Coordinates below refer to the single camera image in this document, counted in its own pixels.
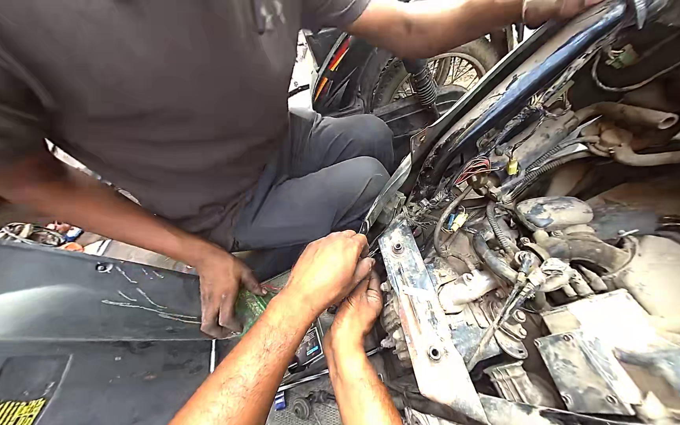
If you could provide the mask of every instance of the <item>label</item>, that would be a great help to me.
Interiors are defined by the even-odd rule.
[[[31,425],[41,413],[46,399],[0,401],[0,425]]]

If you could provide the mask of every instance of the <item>black plastic body panel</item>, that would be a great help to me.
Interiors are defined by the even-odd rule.
[[[212,342],[198,324],[101,302],[130,303],[119,290],[158,309],[137,289],[162,311],[200,315],[196,276],[0,240],[0,386],[17,382],[28,356],[67,359],[38,425],[164,424],[206,378]],[[43,386],[30,376],[23,370],[18,385]]]

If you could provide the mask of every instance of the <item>tire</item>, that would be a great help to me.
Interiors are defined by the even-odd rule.
[[[500,60],[498,52],[493,48],[493,46],[485,38],[476,39],[473,42],[469,42],[460,45],[448,53],[440,54],[431,58],[430,64],[436,61],[449,61],[447,63],[452,63],[453,59],[447,59],[448,57],[457,57],[459,60],[465,60],[470,63],[478,75],[478,81],[484,74],[489,71],[495,64]],[[435,79],[439,80],[438,85],[442,85],[443,82],[447,82],[447,75],[444,72],[438,72],[439,75],[435,75]],[[369,111],[374,111],[376,108],[384,106],[391,103],[393,100],[397,100],[398,97],[402,96],[401,85],[406,82],[409,73],[403,67],[403,62],[397,57],[392,57],[387,60],[386,64],[383,66],[382,70],[379,71],[376,83],[372,87],[372,91],[367,99],[369,99]]]

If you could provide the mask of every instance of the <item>engine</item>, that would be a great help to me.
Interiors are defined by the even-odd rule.
[[[425,163],[378,239],[383,347],[470,419],[510,423],[507,400],[680,421],[680,108],[662,82],[615,102],[573,94],[607,87],[599,66],[534,94],[437,185]]]

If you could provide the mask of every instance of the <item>man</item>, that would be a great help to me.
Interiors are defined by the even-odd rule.
[[[585,1],[0,0],[0,195],[194,266],[201,328],[226,336],[239,286],[263,292],[229,252],[357,228],[394,168],[379,119],[287,112],[299,28],[430,57]]]
[[[364,336],[383,309],[374,261],[359,261],[367,253],[366,238],[353,231],[309,244],[288,285],[170,425],[264,423],[308,327],[349,292],[323,345],[340,417],[345,425],[400,424],[400,414],[364,353]]]

